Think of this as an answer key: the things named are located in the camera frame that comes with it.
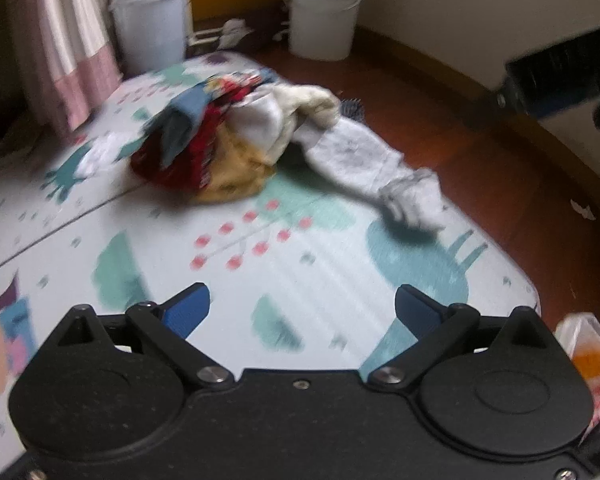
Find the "baseboard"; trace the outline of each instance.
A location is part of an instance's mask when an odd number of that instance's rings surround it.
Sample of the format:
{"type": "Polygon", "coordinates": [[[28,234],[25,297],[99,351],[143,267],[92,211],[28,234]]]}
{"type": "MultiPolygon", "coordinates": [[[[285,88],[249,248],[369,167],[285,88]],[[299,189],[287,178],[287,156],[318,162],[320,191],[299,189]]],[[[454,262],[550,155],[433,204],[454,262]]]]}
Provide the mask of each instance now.
{"type": "MultiPolygon", "coordinates": [[[[477,81],[441,61],[365,27],[356,29],[353,48],[363,56],[379,60],[398,76],[410,80],[416,78],[424,86],[435,89],[437,95],[442,94],[450,104],[455,106],[467,104],[486,90],[477,81]]],[[[526,139],[561,168],[583,189],[592,204],[600,211],[600,177],[557,137],[526,115],[517,115],[508,119],[505,126],[501,130],[526,139]]]]}

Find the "white plastic bag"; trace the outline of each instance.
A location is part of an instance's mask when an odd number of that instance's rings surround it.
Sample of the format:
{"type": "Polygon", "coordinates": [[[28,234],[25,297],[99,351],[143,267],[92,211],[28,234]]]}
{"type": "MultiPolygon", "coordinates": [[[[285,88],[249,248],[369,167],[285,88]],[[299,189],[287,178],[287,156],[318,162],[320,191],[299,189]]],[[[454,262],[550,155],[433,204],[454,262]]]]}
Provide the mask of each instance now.
{"type": "Polygon", "coordinates": [[[600,422],[600,323],[590,312],[569,314],[558,323],[555,338],[587,381],[593,396],[593,418],[586,436],[600,422]]]}

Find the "curtain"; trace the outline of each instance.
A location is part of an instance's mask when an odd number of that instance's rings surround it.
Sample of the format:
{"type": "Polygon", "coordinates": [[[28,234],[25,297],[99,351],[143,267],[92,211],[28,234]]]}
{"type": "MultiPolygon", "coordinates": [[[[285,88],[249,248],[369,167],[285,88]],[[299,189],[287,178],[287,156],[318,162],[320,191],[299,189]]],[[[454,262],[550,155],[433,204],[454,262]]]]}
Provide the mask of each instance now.
{"type": "Polygon", "coordinates": [[[8,0],[29,107],[65,142],[122,80],[101,0],[8,0]]]}

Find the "dark red fabric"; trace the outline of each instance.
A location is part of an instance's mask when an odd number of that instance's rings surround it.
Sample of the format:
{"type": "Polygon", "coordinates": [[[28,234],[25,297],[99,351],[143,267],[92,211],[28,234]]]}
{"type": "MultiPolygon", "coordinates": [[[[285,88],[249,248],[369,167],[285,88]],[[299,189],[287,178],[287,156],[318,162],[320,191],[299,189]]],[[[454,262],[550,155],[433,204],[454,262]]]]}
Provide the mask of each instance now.
{"type": "Polygon", "coordinates": [[[227,105],[241,101],[251,92],[244,87],[208,104],[196,135],[168,168],[160,168],[161,130],[149,134],[139,150],[131,155],[131,169],[140,177],[168,189],[199,192],[209,183],[209,165],[216,150],[216,130],[224,118],[227,105]]]}

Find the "brown floor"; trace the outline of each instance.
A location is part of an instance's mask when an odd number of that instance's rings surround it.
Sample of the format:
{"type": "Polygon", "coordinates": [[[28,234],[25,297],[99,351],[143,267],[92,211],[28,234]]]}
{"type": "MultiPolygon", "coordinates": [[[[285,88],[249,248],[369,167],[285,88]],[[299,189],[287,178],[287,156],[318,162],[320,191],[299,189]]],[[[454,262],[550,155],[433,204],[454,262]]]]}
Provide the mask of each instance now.
{"type": "Polygon", "coordinates": [[[355,54],[318,62],[272,46],[254,57],[293,82],[362,99],[370,127],[409,165],[434,168],[445,195],[527,273],[551,328],[568,312],[600,320],[600,215],[589,221],[571,208],[586,195],[528,142],[504,127],[468,130],[448,95],[355,54]]]}

